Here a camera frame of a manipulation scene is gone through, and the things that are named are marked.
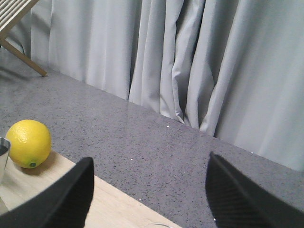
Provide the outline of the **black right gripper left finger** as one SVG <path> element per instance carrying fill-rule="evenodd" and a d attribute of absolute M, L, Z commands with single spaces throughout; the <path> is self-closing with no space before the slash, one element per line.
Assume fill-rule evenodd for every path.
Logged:
<path fill-rule="evenodd" d="M 94 163 L 80 160 L 69 172 L 0 217 L 2 228 L 83 228 L 94 192 Z"/>

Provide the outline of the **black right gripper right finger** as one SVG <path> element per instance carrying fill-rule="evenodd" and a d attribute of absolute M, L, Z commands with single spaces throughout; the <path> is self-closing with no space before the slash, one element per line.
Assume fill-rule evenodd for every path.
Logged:
<path fill-rule="evenodd" d="M 270 194 L 211 152 L 206 197 L 218 228 L 302 228 L 304 213 Z"/>

